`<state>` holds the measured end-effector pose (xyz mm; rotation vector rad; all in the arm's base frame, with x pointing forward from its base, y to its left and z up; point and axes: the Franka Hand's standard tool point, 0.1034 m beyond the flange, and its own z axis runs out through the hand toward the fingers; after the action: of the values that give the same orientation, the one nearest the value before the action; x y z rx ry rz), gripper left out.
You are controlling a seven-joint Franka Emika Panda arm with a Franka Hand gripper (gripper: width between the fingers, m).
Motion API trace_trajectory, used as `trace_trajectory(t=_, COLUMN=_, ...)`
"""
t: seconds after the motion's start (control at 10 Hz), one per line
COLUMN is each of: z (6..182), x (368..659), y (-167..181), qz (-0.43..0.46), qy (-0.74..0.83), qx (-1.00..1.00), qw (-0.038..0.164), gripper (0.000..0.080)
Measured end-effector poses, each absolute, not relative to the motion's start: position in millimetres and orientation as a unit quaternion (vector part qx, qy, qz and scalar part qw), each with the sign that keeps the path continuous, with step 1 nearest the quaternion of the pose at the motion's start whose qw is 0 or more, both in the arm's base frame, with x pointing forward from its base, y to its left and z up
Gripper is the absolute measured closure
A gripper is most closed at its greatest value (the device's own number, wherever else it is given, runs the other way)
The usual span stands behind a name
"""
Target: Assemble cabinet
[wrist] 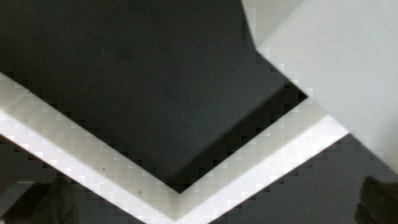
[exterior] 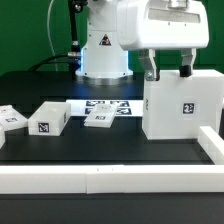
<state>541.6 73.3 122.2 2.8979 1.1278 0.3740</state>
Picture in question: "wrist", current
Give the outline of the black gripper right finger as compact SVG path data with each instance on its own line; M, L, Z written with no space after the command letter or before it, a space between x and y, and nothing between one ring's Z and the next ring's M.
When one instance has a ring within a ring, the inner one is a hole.
M398 182L364 178L353 220L355 224L398 224Z

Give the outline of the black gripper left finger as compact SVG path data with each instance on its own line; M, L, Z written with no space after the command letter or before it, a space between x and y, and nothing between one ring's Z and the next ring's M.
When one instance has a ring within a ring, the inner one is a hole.
M0 194L0 224L77 224L70 186L19 181Z

